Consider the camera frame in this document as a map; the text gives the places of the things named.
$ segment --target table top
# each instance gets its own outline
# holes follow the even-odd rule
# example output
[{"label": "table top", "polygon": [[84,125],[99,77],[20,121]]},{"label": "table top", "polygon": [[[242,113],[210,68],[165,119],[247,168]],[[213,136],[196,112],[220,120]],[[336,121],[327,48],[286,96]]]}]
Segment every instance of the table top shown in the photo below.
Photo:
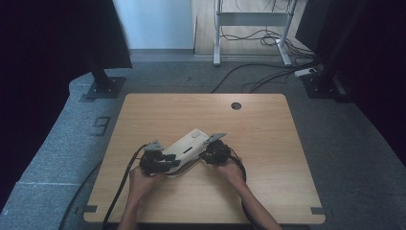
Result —
[{"label": "table top", "polygon": [[[233,109],[238,103],[240,109]],[[241,158],[247,184],[279,223],[323,223],[313,179],[289,106],[280,94],[129,94],[110,139],[84,219],[102,222],[125,168],[141,145],[164,148],[194,128],[221,140]],[[109,222],[119,222],[128,196],[124,186]],[[159,181],[139,208],[139,222],[247,223],[232,186],[200,161],[175,178]]]}]

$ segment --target hand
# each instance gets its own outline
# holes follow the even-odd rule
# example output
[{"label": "hand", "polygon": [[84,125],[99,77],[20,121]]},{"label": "hand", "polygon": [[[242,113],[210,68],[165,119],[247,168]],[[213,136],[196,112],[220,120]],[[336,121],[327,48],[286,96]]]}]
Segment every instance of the hand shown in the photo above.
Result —
[{"label": "hand", "polygon": [[129,172],[128,201],[139,202],[149,193],[153,187],[153,184],[164,177],[164,173],[146,176],[143,174],[140,166],[135,167]]},{"label": "hand", "polygon": [[214,167],[234,186],[242,182],[245,183],[242,177],[242,171],[234,160],[228,159],[223,165]]}]

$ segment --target floor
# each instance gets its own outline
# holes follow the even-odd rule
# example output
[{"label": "floor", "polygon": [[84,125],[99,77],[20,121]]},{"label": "floor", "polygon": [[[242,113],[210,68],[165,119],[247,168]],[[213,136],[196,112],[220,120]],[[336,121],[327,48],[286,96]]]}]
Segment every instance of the floor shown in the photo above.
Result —
[{"label": "floor", "polygon": [[[70,83],[64,109],[2,210],[1,229],[101,229],[82,214],[126,94],[210,93],[241,65],[273,65],[238,68],[215,91],[247,93],[244,83],[283,69],[276,67],[282,65],[278,57],[225,57],[220,67],[211,57],[182,53],[135,52],[131,59],[133,69],[106,71],[109,77],[126,77],[118,99],[84,101],[93,82],[90,74]],[[355,104],[310,100],[292,75],[253,93],[284,94],[288,101],[327,217],[307,229],[406,229],[406,169]],[[108,126],[98,126],[106,117]]]}]

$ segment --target person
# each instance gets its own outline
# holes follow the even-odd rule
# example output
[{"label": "person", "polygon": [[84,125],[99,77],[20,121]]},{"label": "person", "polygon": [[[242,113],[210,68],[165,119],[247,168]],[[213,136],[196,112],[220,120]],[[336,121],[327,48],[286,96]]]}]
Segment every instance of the person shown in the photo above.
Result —
[{"label": "person", "polygon": [[[250,216],[267,230],[282,230],[272,215],[263,207],[245,183],[236,162],[228,159],[221,166],[214,166],[235,188]],[[118,230],[134,230],[137,225],[137,211],[140,201],[147,196],[153,184],[162,179],[164,173],[145,176],[137,166],[129,173],[129,194]]]}]

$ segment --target metal rack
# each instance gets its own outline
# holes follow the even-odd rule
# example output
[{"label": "metal rack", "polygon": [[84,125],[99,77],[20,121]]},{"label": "metal rack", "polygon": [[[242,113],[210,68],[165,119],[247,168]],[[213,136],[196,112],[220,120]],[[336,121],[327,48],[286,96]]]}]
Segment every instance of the metal rack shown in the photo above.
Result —
[{"label": "metal rack", "polygon": [[222,12],[221,1],[216,0],[214,66],[220,65],[220,27],[221,26],[273,26],[284,27],[281,39],[277,39],[278,49],[284,65],[291,65],[284,49],[287,33],[294,15],[297,0],[293,0],[288,12]]}]

